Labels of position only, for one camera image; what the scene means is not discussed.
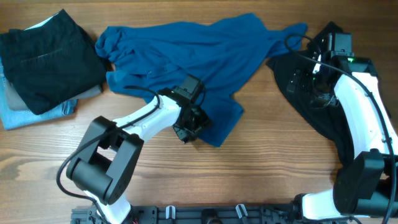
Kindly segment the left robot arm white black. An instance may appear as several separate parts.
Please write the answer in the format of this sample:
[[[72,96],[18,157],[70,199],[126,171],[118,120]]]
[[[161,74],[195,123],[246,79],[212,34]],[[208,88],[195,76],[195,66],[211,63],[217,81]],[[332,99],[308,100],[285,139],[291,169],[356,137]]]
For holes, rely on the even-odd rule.
[[[81,198],[93,202],[89,222],[135,223],[138,219],[124,192],[144,143],[168,127],[187,143],[209,125],[209,117],[192,98],[175,91],[156,94],[149,104],[124,118],[95,118],[59,171],[84,192]]]

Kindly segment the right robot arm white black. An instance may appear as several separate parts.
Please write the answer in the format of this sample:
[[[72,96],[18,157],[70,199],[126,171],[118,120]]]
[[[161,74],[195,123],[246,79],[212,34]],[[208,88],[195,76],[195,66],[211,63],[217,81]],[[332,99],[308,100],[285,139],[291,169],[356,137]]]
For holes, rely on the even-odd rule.
[[[287,55],[272,66],[282,94],[338,150],[330,190],[298,197],[302,220],[397,216],[397,134],[369,59]]]

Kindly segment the black garment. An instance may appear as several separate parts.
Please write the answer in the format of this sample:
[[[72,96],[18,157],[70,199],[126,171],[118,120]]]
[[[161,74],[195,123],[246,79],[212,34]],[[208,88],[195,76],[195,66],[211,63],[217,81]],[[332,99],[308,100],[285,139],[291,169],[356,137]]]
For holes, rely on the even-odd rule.
[[[310,56],[308,60],[317,63],[312,59],[314,53],[325,53],[322,40],[333,32],[344,31],[329,22],[308,43],[307,49],[299,52],[306,52]],[[289,53],[271,58],[267,66],[274,72],[277,86],[288,102],[316,131],[335,143],[343,166],[350,165],[358,154],[370,149],[388,154],[388,147],[392,146],[393,151],[397,151],[397,134],[380,98],[379,76],[370,59],[342,55],[330,58],[333,64],[330,68],[339,74],[334,87],[339,106],[311,109],[301,95],[287,91],[293,75],[293,67],[287,63]]]

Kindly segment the blue polo shirt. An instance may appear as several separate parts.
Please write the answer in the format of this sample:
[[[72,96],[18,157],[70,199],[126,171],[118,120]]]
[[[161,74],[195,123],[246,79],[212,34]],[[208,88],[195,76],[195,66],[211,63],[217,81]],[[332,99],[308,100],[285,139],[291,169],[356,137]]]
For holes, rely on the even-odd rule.
[[[106,74],[109,89],[115,93],[151,101],[154,92],[178,86],[189,75],[199,78],[205,86],[201,106],[211,120],[200,139],[219,147],[244,112],[233,95],[266,58],[298,50],[307,29],[305,23],[298,23],[269,30],[254,14],[211,25],[109,26],[95,50],[115,66]]]

